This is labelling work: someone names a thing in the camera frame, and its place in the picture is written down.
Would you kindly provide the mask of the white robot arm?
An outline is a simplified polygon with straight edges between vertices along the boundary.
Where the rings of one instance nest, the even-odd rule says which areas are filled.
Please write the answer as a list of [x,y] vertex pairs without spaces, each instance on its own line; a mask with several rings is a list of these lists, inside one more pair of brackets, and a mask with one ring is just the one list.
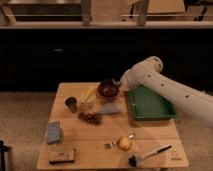
[[126,90],[144,85],[213,127],[213,96],[163,76],[162,70],[162,60],[157,56],[150,56],[126,70],[120,82]]

